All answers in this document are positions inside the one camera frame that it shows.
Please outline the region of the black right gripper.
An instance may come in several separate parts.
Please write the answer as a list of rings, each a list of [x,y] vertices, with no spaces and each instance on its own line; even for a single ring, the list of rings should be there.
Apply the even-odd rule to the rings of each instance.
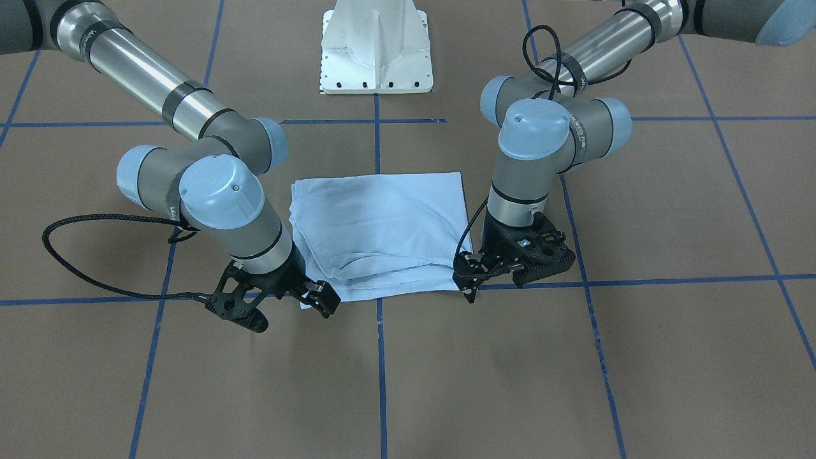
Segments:
[[[288,259],[275,270],[249,273],[237,262],[229,264],[206,302],[206,309],[223,320],[252,332],[264,332],[267,317],[258,309],[263,299],[281,299],[288,293],[300,303],[319,308],[319,284],[306,276],[304,259],[297,247],[292,247]]]

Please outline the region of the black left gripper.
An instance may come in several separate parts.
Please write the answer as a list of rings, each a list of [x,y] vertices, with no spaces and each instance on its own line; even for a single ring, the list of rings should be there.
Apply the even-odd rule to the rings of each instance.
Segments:
[[[530,282],[568,271],[576,255],[540,211],[531,213],[530,226],[505,226],[487,215],[482,229],[481,264],[487,279],[510,273],[522,288]]]

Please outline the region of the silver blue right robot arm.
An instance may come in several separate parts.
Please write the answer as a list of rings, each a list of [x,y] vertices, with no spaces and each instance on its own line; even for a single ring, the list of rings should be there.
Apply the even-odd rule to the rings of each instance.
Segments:
[[[119,191],[152,217],[100,213],[70,217],[43,232],[47,252],[78,278],[120,295],[136,291],[104,284],[74,267],[52,246],[69,223],[142,221],[172,226],[170,244],[204,233],[228,256],[211,293],[143,294],[149,300],[188,299],[253,332],[268,328],[260,310],[269,297],[291,296],[323,317],[339,298],[310,279],[303,256],[267,197],[262,174],[288,156],[288,137],[268,117],[244,117],[137,37],[100,1],[3,1],[3,55],[55,50],[122,87],[186,139],[176,148],[141,145],[119,160]]]

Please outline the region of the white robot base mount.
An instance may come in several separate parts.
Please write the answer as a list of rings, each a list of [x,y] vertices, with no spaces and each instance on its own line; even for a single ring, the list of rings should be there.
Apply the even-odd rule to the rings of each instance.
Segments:
[[[338,1],[321,25],[321,93],[432,91],[428,17],[413,1]]]

